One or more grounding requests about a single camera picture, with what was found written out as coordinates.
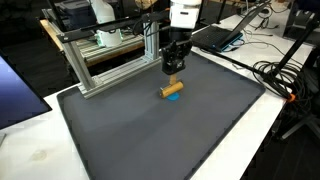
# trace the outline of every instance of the monitor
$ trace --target monitor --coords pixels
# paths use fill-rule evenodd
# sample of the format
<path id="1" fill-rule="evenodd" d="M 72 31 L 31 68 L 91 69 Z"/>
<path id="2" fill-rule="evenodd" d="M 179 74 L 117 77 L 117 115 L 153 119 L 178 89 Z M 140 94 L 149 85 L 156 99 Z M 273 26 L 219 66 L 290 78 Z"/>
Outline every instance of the monitor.
<path id="1" fill-rule="evenodd" d="M 50 110 L 0 51 L 0 130 Z"/>

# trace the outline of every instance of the laptop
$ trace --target laptop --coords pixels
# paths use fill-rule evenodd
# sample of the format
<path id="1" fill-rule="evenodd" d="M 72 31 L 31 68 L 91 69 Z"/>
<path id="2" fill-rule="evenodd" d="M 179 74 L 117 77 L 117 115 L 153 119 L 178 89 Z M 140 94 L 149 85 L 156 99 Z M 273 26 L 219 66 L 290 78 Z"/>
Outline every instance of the laptop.
<path id="1" fill-rule="evenodd" d="M 223 52 L 229 45 L 243 36 L 241 31 L 267 6 L 267 4 L 268 3 L 264 3 L 251 10 L 233 31 L 210 25 L 195 33 L 192 36 L 193 45 L 202 49 L 212 49 Z"/>

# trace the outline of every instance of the gray mat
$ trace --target gray mat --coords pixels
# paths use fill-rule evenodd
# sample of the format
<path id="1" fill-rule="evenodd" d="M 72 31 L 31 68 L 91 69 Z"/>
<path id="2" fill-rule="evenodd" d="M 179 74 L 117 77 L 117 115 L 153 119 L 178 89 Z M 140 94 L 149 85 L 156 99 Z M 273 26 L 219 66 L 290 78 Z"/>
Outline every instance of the gray mat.
<path id="1" fill-rule="evenodd" d="M 161 67 L 89 100 L 77 88 L 58 96 L 91 179 L 188 179 L 264 93 L 259 84 L 192 54 L 179 73 L 180 99 L 160 99 Z"/>

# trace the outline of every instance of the white table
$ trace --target white table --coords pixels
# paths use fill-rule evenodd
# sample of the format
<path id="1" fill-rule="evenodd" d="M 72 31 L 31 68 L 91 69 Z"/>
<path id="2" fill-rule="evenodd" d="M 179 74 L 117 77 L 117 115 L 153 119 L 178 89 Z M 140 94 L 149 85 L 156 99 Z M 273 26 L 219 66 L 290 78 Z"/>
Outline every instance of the white table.
<path id="1" fill-rule="evenodd" d="M 258 39 L 275 44 L 286 52 L 293 42 L 282 39 L 287 13 L 276 14 L 270 20 L 270 25 L 280 24 L 280 30 L 263 30 L 256 33 L 274 34 L 273 37 Z M 238 16 L 222 21 L 221 26 L 235 27 L 241 20 Z M 258 25 L 256 18 L 251 24 Z M 294 58 L 304 63 L 311 51 L 310 46 L 303 45 Z M 212 61 L 221 64 L 235 72 L 253 79 L 247 70 L 236 70 L 231 63 L 202 53 L 198 48 L 192 49 Z M 225 54 L 248 65 L 260 60 L 280 61 L 283 57 L 274 48 L 258 49 L 245 45 L 240 49 Z M 79 154 L 72 141 L 58 106 L 58 93 L 45 98 L 53 108 L 49 113 L 32 118 L 5 129 L 7 133 L 0 148 L 0 179 L 1 180 L 85 180 L 88 179 Z M 239 120 L 235 127 L 223 139 L 215 151 L 195 173 L 194 180 L 236 180 L 240 179 L 268 130 L 284 105 L 284 100 L 266 92 Z M 39 158 L 35 154 L 46 154 Z"/>

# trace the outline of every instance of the floor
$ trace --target floor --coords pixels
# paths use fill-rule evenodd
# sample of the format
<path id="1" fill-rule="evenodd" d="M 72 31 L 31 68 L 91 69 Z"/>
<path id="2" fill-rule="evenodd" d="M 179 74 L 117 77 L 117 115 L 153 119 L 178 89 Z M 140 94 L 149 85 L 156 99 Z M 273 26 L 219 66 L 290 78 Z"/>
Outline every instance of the floor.
<path id="1" fill-rule="evenodd" d="M 215 23 L 220 4 L 209 3 L 203 10 L 205 23 Z M 223 18 L 235 13 L 226 6 Z M 73 83 L 63 58 L 52 43 L 41 35 L 39 28 L 22 29 L 10 42 L 0 42 L 0 48 L 10 56 L 26 79 L 45 97 Z M 253 158 L 243 180 L 313 180 L 320 178 L 320 140 L 308 128 L 302 128 L 286 141 L 267 136 Z"/>

